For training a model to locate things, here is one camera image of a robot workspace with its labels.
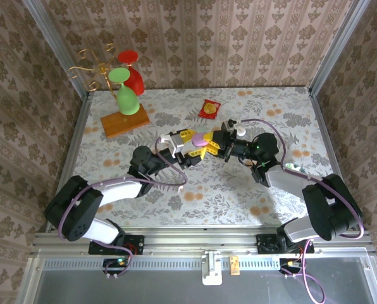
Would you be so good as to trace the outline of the purple earbud case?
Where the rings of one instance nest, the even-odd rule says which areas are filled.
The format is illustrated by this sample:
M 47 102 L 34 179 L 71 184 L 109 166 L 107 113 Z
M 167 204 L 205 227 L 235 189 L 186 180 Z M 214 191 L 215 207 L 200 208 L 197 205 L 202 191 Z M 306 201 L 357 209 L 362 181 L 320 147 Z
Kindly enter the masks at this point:
M 208 142 L 204 139 L 204 136 L 206 134 L 201 132 L 201 133 L 196 133 L 192 136 L 191 142 L 195 147 L 204 147 L 208 145 Z

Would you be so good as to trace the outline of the red snack packet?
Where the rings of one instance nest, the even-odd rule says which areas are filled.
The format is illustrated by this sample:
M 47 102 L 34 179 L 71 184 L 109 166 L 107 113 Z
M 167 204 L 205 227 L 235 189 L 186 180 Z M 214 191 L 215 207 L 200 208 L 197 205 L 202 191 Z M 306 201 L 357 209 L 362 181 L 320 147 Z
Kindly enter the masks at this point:
M 204 104 L 202 105 L 202 108 L 199 111 L 198 117 L 214 120 L 218 115 L 220 107 L 221 103 L 205 99 Z

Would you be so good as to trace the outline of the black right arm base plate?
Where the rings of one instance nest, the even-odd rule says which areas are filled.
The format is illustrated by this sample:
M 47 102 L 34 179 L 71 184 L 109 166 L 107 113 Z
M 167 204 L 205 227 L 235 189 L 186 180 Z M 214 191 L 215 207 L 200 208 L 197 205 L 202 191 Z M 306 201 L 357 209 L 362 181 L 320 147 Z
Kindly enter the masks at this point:
M 306 240 L 293 243 L 284 236 L 277 234 L 257 234 L 257 252 L 261 255 L 267 254 L 299 254 L 305 249 Z

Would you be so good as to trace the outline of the red plastic wine glass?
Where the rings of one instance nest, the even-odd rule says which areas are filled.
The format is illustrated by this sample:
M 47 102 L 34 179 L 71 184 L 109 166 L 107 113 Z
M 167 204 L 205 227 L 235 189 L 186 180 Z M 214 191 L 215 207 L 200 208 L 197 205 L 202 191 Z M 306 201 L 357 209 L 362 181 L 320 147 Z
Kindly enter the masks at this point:
M 130 72 L 130 76 L 128 80 L 125 81 L 125 85 L 129 87 L 136 96 L 141 96 L 145 91 L 144 81 L 141 74 L 133 67 L 133 64 L 137 62 L 138 58 L 138 53 L 133 50 L 122 51 L 118 54 L 118 61 L 125 64 Z

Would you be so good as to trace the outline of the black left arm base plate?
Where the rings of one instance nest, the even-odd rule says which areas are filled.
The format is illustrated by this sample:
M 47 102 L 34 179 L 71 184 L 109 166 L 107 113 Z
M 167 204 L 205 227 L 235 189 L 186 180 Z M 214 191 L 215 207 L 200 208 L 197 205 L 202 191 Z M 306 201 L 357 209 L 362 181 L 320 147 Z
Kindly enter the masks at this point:
M 144 236 L 126 235 L 123 239 L 123 244 L 121 244 L 120 240 L 118 240 L 117 243 L 112 245 L 127 248 L 133 255 L 142 255 L 144 251 Z M 127 252 L 123 250 L 103 247 L 93 241 L 91 241 L 89 244 L 88 253 L 90 255 L 127 255 Z

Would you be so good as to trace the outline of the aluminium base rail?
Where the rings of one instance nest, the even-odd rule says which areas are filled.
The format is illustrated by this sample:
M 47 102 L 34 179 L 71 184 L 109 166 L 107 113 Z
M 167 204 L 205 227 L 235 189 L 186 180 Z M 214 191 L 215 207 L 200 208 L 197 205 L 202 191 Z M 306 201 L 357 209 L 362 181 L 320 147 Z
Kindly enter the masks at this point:
M 217 225 L 209 227 L 127 227 L 127 234 L 144 236 L 145 257 L 199 257 L 203 251 L 218 250 L 224 257 L 229 255 L 256 255 L 256 236 L 274 234 L 275 227 Z M 315 239 L 317 257 L 334 255 L 347 257 L 359 254 L 374 255 L 376 248 L 369 233 L 358 240 L 337 237 L 330 242 Z M 89 240 L 62 241 L 57 232 L 37 233 L 30 256 L 36 257 L 88 257 Z

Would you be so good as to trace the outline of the wooden rack base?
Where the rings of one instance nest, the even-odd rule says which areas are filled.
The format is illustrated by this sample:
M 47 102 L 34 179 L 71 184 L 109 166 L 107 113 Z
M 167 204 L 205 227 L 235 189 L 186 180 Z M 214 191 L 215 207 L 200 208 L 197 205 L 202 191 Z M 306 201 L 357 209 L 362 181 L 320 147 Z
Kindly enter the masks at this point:
M 116 112 L 102 117 L 101 123 L 106 137 L 110 139 L 147 125 L 150 120 L 143 104 L 140 104 L 138 112 L 133 115 Z

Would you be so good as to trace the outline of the green plastic wine glass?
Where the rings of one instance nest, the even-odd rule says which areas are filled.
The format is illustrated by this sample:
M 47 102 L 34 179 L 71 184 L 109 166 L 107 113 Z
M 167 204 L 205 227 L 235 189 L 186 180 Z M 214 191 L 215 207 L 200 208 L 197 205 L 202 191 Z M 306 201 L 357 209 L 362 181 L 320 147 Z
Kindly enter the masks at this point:
M 125 85 L 130 78 L 130 71 L 127 68 L 112 69 L 109 74 L 109 80 L 114 84 L 119 84 L 120 88 L 116 94 L 116 101 L 120 112 L 124 115 L 134 115 L 139 111 L 140 104 L 134 91 Z

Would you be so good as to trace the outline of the perforated grey metal strip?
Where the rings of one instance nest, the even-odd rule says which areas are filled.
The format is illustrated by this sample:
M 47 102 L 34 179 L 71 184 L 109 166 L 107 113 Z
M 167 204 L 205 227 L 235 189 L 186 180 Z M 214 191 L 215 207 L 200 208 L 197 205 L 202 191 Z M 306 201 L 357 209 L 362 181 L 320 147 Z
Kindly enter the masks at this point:
M 102 270 L 108 263 L 102 258 L 50 258 L 44 270 Z M 204 258 L 135 258 L 131 270 L 201 270 Z M 279 258 L 245 257 L 239 259 L 240 270 L 279 270 Z

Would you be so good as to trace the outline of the white plastic bracket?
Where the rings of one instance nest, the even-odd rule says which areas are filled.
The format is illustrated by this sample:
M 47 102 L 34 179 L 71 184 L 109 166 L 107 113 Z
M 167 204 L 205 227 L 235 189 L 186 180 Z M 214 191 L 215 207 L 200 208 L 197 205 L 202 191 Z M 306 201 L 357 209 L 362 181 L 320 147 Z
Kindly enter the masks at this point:
M 201 273 L 204 286 L 222 285 L 222 263 L 219 251 L 205 251 L 202 254 Z

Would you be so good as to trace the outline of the grey metal sheet panel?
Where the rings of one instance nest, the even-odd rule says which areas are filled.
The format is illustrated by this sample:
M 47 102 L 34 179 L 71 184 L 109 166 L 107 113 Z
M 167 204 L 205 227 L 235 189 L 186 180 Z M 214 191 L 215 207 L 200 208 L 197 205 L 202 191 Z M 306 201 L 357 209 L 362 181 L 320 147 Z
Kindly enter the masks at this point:
M 131 270 L 108 279 L 102 270 L 44 270 L 50 258 L 28 261 L 15 304 L 377 304 L 372 256 L 322 256 L 307 262 L 318 282 L 305 288 L 279 270 L 240 270 L 222 260 L 222 285 L 204 286 L 201 270 Z

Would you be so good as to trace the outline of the aluminium table side rail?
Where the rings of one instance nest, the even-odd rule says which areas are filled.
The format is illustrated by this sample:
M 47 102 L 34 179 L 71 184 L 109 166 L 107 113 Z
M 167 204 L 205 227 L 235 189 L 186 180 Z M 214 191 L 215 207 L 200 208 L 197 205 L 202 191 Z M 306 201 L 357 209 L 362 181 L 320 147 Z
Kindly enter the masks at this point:
M 93 93 L 88 93 L 82 101 L 80 112 L 77 118 L 77 122 L 75 124 L 75 129 L 70 141 L 70 145 L 68 148 L 68 152 L 66 154 L 65 162 L 63 165 L 63 169 L 59 178 L 58 187 L 55 194 L 57 194 L 59 190 L 66 184 L 66 182 L 72 176 L 72 173 L 75 169 L 78 151 L 80 149 L 83 133 L 87 123 L 87 119 L 89 117 L 93 97 Z
M 333 145 L 331 143 L 331 139 L 330 139 L 330 136 L 329 136 L 329 133 L 328 133 L 328 129 L 326 127 L 323 114 L 322 114 L 321 109 L 319 107 L 317 97 L 312 93 L 311 89 L 307 89 L 307 92 L 309 94 L 311 104 L 312 104 L 312 107 L 314 109 L 316 120 L 318 122 L 319 129 L 321 131 L 321 135 L 322 135 L 322 138 L 323 138 L 323 141 L 324 141 L 326 152 L 328 154 L 328 158 L 329 158 L 329 161 L 330 161 L 330 164 L 331 164 L 331 168 L 333 169 L 333 173 L 339 175 L 340 178 L 343 179 L 340 167 L 339 167 L 338 162 L 337 162 L 337 158 L 335 156 L 335 151 L 334 151 Z M 364 236 L 364 226 L 363 226 L 363 223 L 362 223 L 362 217 L 357 220 L 357 226 L 359 228 L 358 234 L 356 234 L 356 235 L 345 234 L 343 236 L 343 238 L 361 239 Z

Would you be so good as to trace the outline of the aluminium frame post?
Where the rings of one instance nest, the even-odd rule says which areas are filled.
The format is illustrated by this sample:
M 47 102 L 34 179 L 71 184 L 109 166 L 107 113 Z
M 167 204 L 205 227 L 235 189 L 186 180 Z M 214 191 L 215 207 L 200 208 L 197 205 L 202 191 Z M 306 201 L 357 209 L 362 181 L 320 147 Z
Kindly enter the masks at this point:
M 49 16 L 48 10 L 45 9 L 41 0 L 23 0 L 32 18 L 40 28 L 42 35 L 52 49 L 54 55 L 57 57 L 60 66 L 66 72 L 68 80 L 71 82 L 74 90 L 78 93 L 81 99 L 85 99 L 88 95 L 87 90 L 83 86 L 81 74 L 78 70 L 75 72 L 68 71 L 77 64 L 71 57 L 67 50 L 65 42 L 61 37 L 59 28 L 55 26 L 53 19 Z
M 330 72 L 334 69 L 335 63 L 339 59 L 360 19 L 367 10 L 369 2 L 370 0 L 353 0 L 349 11 L 345 15 L 341 26 L 335 34 L 330 47 L 328 48 L 328 52 L 325 54 L 318 71 L 311 81 L 309 92 L 312 96 L 316 96 L 318 94 Z

